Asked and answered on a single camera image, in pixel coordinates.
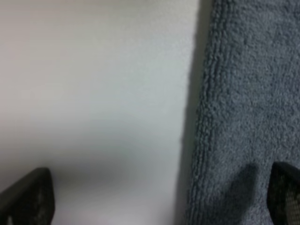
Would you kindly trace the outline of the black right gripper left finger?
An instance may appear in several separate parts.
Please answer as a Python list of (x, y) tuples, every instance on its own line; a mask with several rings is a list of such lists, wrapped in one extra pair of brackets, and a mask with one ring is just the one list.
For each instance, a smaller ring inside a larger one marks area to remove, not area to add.
[(55, 213), (51, 172), (36, 168), (0, 193), (1, 225), (50, 225)]

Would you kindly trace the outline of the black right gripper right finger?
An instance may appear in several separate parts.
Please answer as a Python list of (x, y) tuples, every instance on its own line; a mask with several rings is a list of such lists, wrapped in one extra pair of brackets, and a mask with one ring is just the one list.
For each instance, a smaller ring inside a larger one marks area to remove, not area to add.
[(267, 191), (267, 208), (274, 225), (300, 223), (300, 170), (274, 162)]

